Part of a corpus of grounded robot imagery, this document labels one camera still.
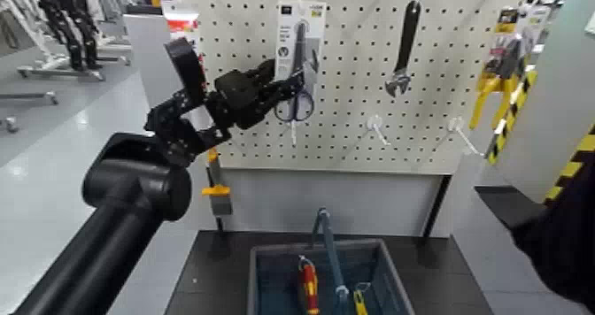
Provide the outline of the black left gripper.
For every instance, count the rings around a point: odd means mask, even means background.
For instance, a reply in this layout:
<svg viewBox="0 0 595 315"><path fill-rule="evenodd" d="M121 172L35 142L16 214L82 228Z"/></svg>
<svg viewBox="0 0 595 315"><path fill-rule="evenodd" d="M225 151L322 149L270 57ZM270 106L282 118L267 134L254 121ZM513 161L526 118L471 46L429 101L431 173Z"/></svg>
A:
<svg viewBox="0 0 595 315"><path fill-rule="evenodd" d="M274 74L275 60L270 58L255 69L234 70L216 79L216 127L221 130L251 128L262 121L275 104L291 99L305 86L303 71L278 81L272 81Z"/></svg>

